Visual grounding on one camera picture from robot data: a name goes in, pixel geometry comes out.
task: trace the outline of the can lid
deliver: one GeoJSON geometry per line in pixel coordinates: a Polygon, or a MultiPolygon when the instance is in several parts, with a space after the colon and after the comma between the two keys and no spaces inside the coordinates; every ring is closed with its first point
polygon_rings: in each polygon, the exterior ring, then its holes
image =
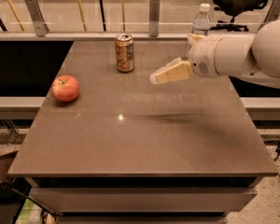
{"type": "Polygon", "coordinates": [[[128,41],[132,39],[132,36],[130,34],[118,34],[116,39],[118,41],[128,41]]]}
{"type": "Polygon", "coordinates": [[[209,11],[209,8],[210,8],[210,5],[209,5],[209,4],[200,4],[199,10],[200,10],[201,12],[208,12],[208,11],[209,11]]]}

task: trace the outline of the plastic water bottle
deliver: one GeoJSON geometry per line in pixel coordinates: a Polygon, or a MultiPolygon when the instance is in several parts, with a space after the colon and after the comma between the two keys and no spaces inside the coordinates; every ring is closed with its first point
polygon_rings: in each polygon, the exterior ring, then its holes
{"type": "Polygon", "coordinates": [[[208,16],[210,5],[200,4],[199,13],[192,24],[192,33],[195,35],[208,35],[211,29],[211,21],[208,16]]]}

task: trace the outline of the metal bracket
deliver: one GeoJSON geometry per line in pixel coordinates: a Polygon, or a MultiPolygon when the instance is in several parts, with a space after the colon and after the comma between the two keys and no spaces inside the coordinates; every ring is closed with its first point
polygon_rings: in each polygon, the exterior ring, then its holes
{"type": "Polygon", "coordinates": [[[276,21],[279,18],[279,16],[280,16],[280,0],[273,0],[270,10],[267,13],[267,16],[264,22],[262,23],[262,25],[260,26],[260,28],[270,21],[276,21]]]}
{"type": "Polygon", "coordinates": [[[34,23],[35,34],[37,36],[45,36],[46,33],[49,31],[49,28],[45,24],[37,0],[25,0],[25,3],[28,7],[28,11],[34,23]]]}
{"type": "Polygon", "coordinates": [[[160,0],[149,0],[149,36],[159,35],[160,0]]]}

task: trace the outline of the chair base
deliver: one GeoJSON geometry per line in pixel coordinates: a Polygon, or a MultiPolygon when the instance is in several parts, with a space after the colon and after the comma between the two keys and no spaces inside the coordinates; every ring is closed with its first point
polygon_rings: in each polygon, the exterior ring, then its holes
{"type": "Polygon", "coordinates": [[[226,23],[225,21],[218,21],[217,25],[214,27],[211,27],[211,30],[227,30],[228,32],[234,31],[234,32],[248,32],[249,29],[246,25],[237,25],[233,23],[226,23]]]}

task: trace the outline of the bottle cap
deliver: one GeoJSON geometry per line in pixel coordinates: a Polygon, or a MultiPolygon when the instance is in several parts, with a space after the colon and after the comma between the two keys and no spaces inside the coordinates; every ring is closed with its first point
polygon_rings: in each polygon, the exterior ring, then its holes
{"type": "Polygon", "coordinates": [[[201,12],[208,12],[208,11],[209,11],[209,8],[210,8],[210,5],[209,5],[209,4],[200,4],[199,10],[200,10],[201,12]]]}

